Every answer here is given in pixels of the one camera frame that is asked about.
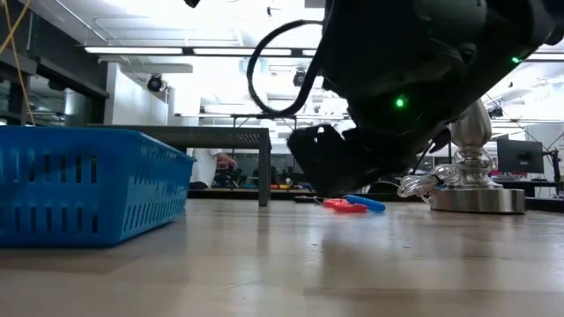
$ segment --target white shirt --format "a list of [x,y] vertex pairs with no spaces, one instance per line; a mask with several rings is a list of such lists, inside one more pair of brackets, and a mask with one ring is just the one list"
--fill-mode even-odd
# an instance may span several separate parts
[[186,154],[197,160],[192,167],[190,182],[201,181],[210,188],[218,166],[216,155],[220,153],[220,149],[188,149]]

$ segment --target computer monitor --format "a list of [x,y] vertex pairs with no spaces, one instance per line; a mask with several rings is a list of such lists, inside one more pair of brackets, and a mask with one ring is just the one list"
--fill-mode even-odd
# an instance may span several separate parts
[[497,159],[502,173],[544,173],[543,144],[497,140]]

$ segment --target table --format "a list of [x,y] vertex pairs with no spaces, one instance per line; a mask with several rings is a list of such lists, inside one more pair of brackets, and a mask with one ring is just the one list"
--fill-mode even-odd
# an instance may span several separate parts
[[108,250],[0,252],[3,316],[564,315],[564,217],[188,200]]
[[266,128],[169,127],[92,125],[92,128],[131,129],[185,152],[188,148],[258,150],[258,203],[271,197],[271,139]]
[[495,181],[507,189],[522,189],[525,196],[536,197],[535,188],[556,188],[558,185],[553,181]]

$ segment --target blue plastic toy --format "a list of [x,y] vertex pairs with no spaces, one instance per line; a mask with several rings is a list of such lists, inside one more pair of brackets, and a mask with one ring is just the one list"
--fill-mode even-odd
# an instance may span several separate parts
[[346,195],[345,199],[349,203],[363,204],[367,206],[370,211],[384,212],[386,210],[386,206],[383,203],[379,203],[372,199],[358,197],[356,195]]

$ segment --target black cable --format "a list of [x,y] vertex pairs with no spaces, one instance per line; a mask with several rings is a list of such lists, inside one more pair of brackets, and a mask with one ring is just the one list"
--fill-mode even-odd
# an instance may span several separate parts
[[413,167],[412,175],[415,175],[415,171],[417,171],[419,165],[421,165],[421,162],[423,161],[429,150],[431,150],[431,146],[433,146],[433,143],[430,143],[429,146],[425,149],[425,151],[423,151],[423,154],[421,154],[421,157],[417,161],[417,164]]
[[249,94],[250,98],[255,101],[256,105],[261,108],[266,114],[277,114],[277,115],[289,115],[289,114],[296,114],[300,109],[305,105],[309,93],[313,88],[315,77],[321,70],[323,64],[323,58],[325,56],[325,52],[327,50],[328,41],[327,41],[327,33],[325,33],[319,43],[317,51],[315,52],[314,58],[309,65],[308,72],[306,73],[306,77],[304,78],[303,86],[298,93],[298,97],[293,102],[293,104],[284,109],[284,110],[274,110],[268,107],[264,102],[258,97],[258,94],[255,90],[255,85],[253,84],[253,75],[255,73],[255,66],[256,62],[258,62],[258,58],[260,57],[263,49],[266,48],[268,44],[271,43],[276,37],[280,34],[285,33],[287,31],[293,30],[294,28],[306,25],[323,25],[322,21],[314,21],[314,20],[297,20],[294,22],[286,23],[281,27],[278,27],[274,31],[270,32],[266,35],[256,46],[253,55],[250,57],[249,66],[247,67],[247,81],[249,85]]

